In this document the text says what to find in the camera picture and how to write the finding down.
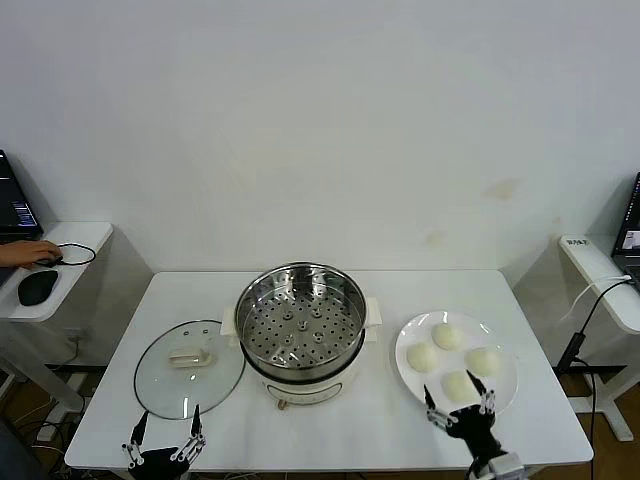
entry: robotic hand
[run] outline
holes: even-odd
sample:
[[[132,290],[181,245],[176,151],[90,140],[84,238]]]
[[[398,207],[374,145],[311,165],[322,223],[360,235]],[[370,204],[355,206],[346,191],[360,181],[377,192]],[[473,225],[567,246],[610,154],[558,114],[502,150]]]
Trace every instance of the robotic hand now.
[[[480,395],[480,405],[471,405],[448,414],[436,407],[425,385],[427,418],[450,437],[461,438],[467,444],[473,456],[467,479],[526,480],[518,455],[503,451],[500,442],[491,434],[491,427],[496,420],[495,392],[487,391],[483,383],[469,371],[467,374]]]
[[[191,434],[180,449],[168,447],[140,452],[148,416],[149,412],[144,412],[140,422],[133,428],[130,443],[122,444],[124,453],[129,460],[129,473],[136,480],[173,480],[178,478],[189,470],[189,466],[200,455],[206,444],[200,423],[200,406],[196,405],[191,422]]]

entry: laptop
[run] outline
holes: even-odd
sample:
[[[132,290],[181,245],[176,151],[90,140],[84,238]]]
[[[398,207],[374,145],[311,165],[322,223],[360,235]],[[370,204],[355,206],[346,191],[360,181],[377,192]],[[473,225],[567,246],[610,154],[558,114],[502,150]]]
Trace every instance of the laptop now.
[[[18,184],[6,154],[0,150],[0,245],[17,240],[37,240],[42,235],[33,209]],[[0,267],[0,285],[13,273]]]

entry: computer mouse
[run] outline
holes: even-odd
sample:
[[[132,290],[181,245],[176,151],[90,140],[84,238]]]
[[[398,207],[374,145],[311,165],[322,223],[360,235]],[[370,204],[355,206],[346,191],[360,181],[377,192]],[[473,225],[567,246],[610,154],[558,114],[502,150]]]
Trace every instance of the computer mouse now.
[[[40,265],[42,267],[53,268],[56,265],[60,265],[62,263],[63,257],[60,255],[59,257],[54,258],[53,260],[38,260],[36,265]]]
[[[38,305],[44,302],[58,280],[58,272],[47,270],[45,272],[32,273],[18,285],[18,299],[25,307]]]

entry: white table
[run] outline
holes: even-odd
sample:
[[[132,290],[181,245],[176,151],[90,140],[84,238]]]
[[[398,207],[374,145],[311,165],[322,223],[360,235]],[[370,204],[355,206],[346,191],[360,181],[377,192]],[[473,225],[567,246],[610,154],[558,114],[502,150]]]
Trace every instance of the white table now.
[[[143,413],[133,392],[140,356],[159,335],[189,320],[221,320],[254,273],[159,273],[144,295],[65,456],[77,468],[126,469],[120,449]],[[497,271],[351,272],[380,302],[378,341],[339,397],[276,408],[249,366],[236,389],[202,416],[207,445],[194,471],[372,471],[466,469],[464,443],[429,424],[404,386],[393,346],[416,314],[438,309],[486,322],[516,356],[517,396],[494,434],[527,465],[586,462],[592,450],[536,338]],[[144,450],[177,445],[190,420],[149,417]]]
[[[113,231],[111,224],[105,222],[58,222],[46,225],[44,230],[42,236],[44,240],[55,244],[78,243],[92,248],[96,253],[99,252]],[[72,247],[65,249],[63,252],[65,259],[73,262],[88,258],[89,252],[77,250]],[[82,410],[84,401],[76,392],[86,374],[73,374],[69,382],[64,383],[39,360],[38,353],[34,351],[28,339],[23,338],[13,328],[12,323],[39,323],[50,318],[58,310],[88,266],[54,267],[58,271],[59,277],[51,295],[41,304],[32,307],[20,304],[18,285],[26,276],[39,270],[45,270],[44,267],[36,267],[32,271],[17,269],[0,288],[0,321],[4,320],[2,335],[0,335],[0,357],[60,402],[47,417],[47,420],[51,422],[60,421],[67,412]],[[9,376],[3,385],[3,390],[6,390],[6,385],[13,381],[14,376],[14,374]],[[55,433],[52,427],[46,427],[43,430],[44,432],[38,436],[39,440],[46,440]]]
[[[564,235],[560,239],[560,247],[571,259],[587,283],[591,283],[609,276],[622,275],[620,268],[611,259],[614,242],[615,237],[608,235]],[[598,283],[592,289],[596,295],[600,295],[614,283],[616,282]],[[601,303],[623,331],[633,335],[640,334],[640,295],[634,287],[620,285],[607,293]],[[615,400],[640,382],[639,362],[640,359],[636,357],[631,364],[627,365],[606,384],[602,382],[598,375],[595,375],[596,411],[604,413],[611,430],[621,442],[633,441],[633,432],[627,425]],[[593,389],[590,375],[585,375],[585,380],[589,387]],[[570,402],[576,413],[590,412],[593,405],[591,396],[571,398]]]

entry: wooden floor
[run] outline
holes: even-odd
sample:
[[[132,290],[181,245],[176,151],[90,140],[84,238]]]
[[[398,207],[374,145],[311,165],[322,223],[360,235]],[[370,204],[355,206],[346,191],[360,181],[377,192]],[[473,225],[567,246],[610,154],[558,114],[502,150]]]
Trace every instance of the wooden floor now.
[[[65,374],[60,374],[62,378],[66,378]],[[100,380],[99,374],[89,375],[88,380],[83,386],[82,393],[91,395],[92,389],[95,388]],[[581,375],[571,374],[565,375],[561,379],[561,383],[565,392],[570,396],[587,395],[588,387]],[[19,419],[27,412],[34,408],[45,404],[49,400],[47,394],[37,385],[27,382],[24,384],[15,384],[9,394],[0,401],[0,415],[4,415],[12,422]],[[604,417],[596,414],[596,475],[599,480],[627,480],[629,478],[640,478],[640,386],[636,385],[618,400],[618,406],[627,419],[631,430],[636,436],[636,440],[629,443],[620,443],[616,440],[611,432],[609,425]],[[18,430],[24,434],[29,444],[35,442],[37,431],[37,422],[44,420],[51,405],[29,415],[17,422]],[[579,415],[580,423],[585,431],[589,430],[590,415]],[[66,445],[73,436],[79,418],[67,416],[65,425],[61,430],[65,439],[65,444],[60,438],[55,438],[51,443],[40,445],[53,446],[65,449]],[[57,452],[44,449],[36,449],[36,455],[41,460],[44,468],[51,470],[59,469],[61,465],[60,455]],[[107,475],[103,472],[93,472],[95,478],[116,479],[117,477]],[[372,480],[461,480],[464,477],[463,472],[395,472],[395,473],[366,473],[367,478]],[[197,475],[196,478],[202,479],[223,479],[225,475]],[[284,480],[284,474],[261,474],[261,480]],[[589,479],[589,464],[571,465],[561,467],[548,467],[534,476],[535,480],[587,480]],[[349,473],[331,473],[331,474],[297,474],[290,473],[287,480],[362,480],[359,474]]]

